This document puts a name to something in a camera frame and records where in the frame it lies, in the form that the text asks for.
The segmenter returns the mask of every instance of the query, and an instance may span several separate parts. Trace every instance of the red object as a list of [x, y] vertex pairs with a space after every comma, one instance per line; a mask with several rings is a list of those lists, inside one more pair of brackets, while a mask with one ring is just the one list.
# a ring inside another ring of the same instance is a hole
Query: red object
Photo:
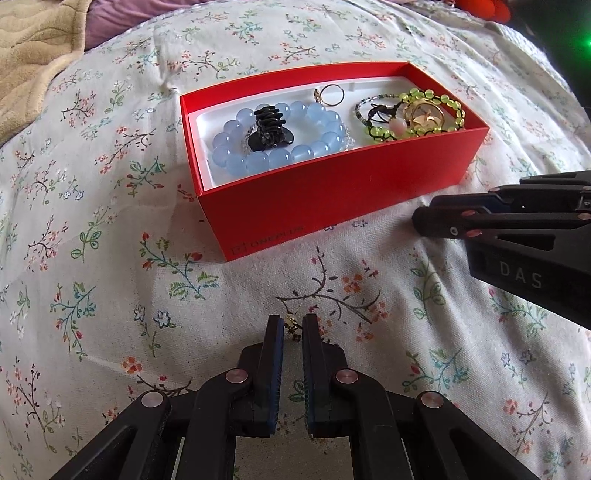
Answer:
[[406, 77], [419, 88], [454, 97], [406, 62], [336, 63], [280, 70], [181, 96], [195, 191], [227, 260], [458, 183], [488, 127], [463, 106], [465, 129], [457, 132], [356, 148], [204, 190], [194, 149], [199, 133], [191, 130], [189, 113], [309, 83], [390, 76]]
[[456, 7], [483, 20], [507, 23], [511, 12], [503, 0], [456, 0]]

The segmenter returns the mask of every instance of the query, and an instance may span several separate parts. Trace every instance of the floral bedsheet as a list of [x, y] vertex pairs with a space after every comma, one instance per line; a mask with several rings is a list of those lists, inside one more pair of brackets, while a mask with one ring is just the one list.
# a ring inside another ring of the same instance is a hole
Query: floral bedsheet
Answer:
[[[442, 193], [591, 167], [589, 121], [535, 47], [413, 8], [212, 2], [55, 78], [43, 114], [0, 150], [0, 478], [49, 478], [143, 391], [199, 388], [289, 312], [317, 313], [388, 390], [443, 393], [539, 477], [591, 478], [591, 332], [470, 278], [460, 242], [419, 238], [408, 220], [429, 198], [230, 263], [195, 198], [179, 95], [351, 60], [409, 60], [491, 126]], [[306, 435], [291, 339], [283, 379], [277, 434], [238, 442], [235, 479], [352, 478], [345, 440]]]

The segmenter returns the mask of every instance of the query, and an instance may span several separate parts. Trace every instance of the pink fabric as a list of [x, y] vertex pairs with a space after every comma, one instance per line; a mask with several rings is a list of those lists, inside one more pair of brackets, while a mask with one ring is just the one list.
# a ring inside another ring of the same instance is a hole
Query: pink fabric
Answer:
[[86, 17], [86, 50], [150, 18], [207, 0], [94, 0]]

